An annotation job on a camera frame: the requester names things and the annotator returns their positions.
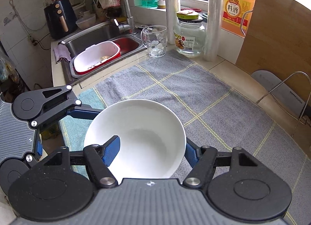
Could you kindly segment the clear glass jar green lid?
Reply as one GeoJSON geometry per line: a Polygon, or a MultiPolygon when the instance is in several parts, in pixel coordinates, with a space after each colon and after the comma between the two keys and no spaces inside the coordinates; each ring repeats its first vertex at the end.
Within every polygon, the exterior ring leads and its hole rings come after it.
{"type": "Polygon", "coordinates": [[[187,57],[200,56],[206,36],[203,18],[194,10],[177,11],[176,17],[173,34],[177,52],[187,57]]]}

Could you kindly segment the small potted plant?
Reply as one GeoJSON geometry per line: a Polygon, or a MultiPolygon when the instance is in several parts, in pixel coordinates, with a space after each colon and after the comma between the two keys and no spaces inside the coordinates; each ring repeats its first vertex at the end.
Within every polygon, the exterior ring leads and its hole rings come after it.
{"type": "Polygon", "coordinates": [[[166,9],[166,0],[158,0],[157,8],[165,10],[166,9]]]}

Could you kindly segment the bamboo cutting board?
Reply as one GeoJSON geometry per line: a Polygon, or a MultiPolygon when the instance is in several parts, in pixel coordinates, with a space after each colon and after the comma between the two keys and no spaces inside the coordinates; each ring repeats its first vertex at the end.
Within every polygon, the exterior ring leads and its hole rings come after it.
{"type": "Polygon", "coordinates": [[[295,0],[256,0],[236,65],[272,72],[301,98],[310,91],[310,9],[295,0]]]}

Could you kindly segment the stainless steel sink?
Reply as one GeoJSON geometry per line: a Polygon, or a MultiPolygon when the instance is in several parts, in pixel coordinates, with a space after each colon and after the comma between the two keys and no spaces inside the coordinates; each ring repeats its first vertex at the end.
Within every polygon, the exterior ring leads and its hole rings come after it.
{"type": "Polygon", "coordinates": [[[140,29],[135,29],[135,34],[133,35],[129,33],[120,33],[115,25],[101,23],[58,42],[59,45],[64,45],[69,50],[72,57],[70,62],[67,60],[61,61],[65,83],[67,85],[75,85],[78,82],[86,80],[92,75],[106,69],[107,67],[146,50],[146,47],[140,39],[140,33],[140,29]],[[87,74],[78,74],[74,70],[73,65],[73,60],[76,56],[88,47],[106,41],[117,43],[121,48],[121,56],[87,74]]]}

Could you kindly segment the red white colander basin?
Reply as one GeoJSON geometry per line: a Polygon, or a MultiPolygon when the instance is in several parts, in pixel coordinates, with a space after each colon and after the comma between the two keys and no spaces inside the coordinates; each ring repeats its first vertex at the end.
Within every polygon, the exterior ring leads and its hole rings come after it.
{"type": "Polygon", "coordinates": [[[121,48],[112,41],[92,45],[73,60],[73,68],[79,75],[87,74],[121,56],[121,48]]]}

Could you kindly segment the white floral bowl front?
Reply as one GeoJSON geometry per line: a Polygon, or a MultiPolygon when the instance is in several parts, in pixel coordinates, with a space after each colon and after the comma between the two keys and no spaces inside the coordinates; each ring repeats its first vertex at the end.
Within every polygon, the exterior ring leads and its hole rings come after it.
{"type": "Polygon", "coordinates": [[[109,170],[118,182],[124,178],[170,178],[186,151],[186,133],[166,106],[146,99],[115,103],[91,122],[84,145],[103,145],[120,138],[120,150],[109,170]]]}

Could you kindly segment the black air fryer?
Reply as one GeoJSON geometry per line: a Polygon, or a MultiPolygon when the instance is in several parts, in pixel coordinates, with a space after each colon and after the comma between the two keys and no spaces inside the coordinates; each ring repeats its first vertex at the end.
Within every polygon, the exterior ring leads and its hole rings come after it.
{"type": "Polygon", "coordinates": [[[77,18],[69,0],[59,0],[44,8],[52,39],[61,39],[78,29],[77,18]]]}

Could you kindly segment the orange cooking wine jug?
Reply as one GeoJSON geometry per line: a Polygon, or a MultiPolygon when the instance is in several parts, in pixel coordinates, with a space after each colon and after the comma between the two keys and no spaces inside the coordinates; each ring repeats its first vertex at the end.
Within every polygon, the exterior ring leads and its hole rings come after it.
{"type": "Polygon", "coordinates": [[[255,0],[223,0],[222,29],[244,37],[255,0]]]}

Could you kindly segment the metal kitchen faucet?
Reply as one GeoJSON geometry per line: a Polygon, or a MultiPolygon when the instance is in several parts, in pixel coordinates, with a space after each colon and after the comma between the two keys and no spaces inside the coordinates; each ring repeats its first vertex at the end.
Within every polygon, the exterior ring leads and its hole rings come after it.
{"type": "Polygon", "coordinates": [[[120,0],[120,6],[119,7],[111,7],[107,8],[105,10],[102,9],[100,3],[98,0],[92,0],[94,4],[94,10],[96,13],[96,16],[98,20],[101,22],[108,21],[109,19],[113,19],[115,16],[109,17],[107,15],[107,11],[109,9],[117,9],[122,8],[122,12],[125,15],[126,23],[125,24],[116,24],[119,27],[120,33],[129,33],[129,34],[136,34],[135,32],[135,21],[134,17],[131,14],[130,5],[128,0],[120,0]]]}

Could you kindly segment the grey checked dish mat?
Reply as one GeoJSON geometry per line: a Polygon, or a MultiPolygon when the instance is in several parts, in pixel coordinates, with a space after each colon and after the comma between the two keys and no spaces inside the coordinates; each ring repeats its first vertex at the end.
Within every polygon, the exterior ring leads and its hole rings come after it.
{"type": "Polygon", "coordinates": [[[308,156],[267,113],[202,65],[170,51],[117,71],[78,98],[98,109],[127,99],[165,105],[197,145],[242,147],[284,179],[292,190],[286,221],[310,224],[308,156]]]}

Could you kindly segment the clear glass cup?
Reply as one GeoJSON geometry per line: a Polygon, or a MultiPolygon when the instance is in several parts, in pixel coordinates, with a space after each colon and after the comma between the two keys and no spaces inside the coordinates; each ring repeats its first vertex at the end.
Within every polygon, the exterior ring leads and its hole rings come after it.
{"type": "Polygon", "coordinates": [[[148,55],[159,58],[166,54],[167,28],[163,25],[151,25],[142,29],[141,40],[148,55]]]}

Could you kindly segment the black-handled kitchen knife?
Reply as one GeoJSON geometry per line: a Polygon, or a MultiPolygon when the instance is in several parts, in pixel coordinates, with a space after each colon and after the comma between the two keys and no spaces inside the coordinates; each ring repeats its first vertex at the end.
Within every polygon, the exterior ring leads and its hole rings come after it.
{"type": "Polygon", "coordinates": [[[307,74],[302,71],[296,71],[288,78],[281,81],[276,75],[267,70],[257,70],[252,73],[251,77],[260,83],[269,94],[272,94],[281,101],[295,117],[308,117],[310,119],[310,106],[308,102],[301,99],[285,82],[296,74],[307,74]]]}

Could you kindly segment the short plastic wrap roll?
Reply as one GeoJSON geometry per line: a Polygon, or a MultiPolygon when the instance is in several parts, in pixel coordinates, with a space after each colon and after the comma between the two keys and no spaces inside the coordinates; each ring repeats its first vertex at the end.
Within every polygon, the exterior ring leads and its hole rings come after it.
{"type": "Polygon", "coordinates": [[[166,20],[168,43],[175,45],[174,26],[177,24],[176,12],[180,10],[180,0],[166,0],[166,20]]]}

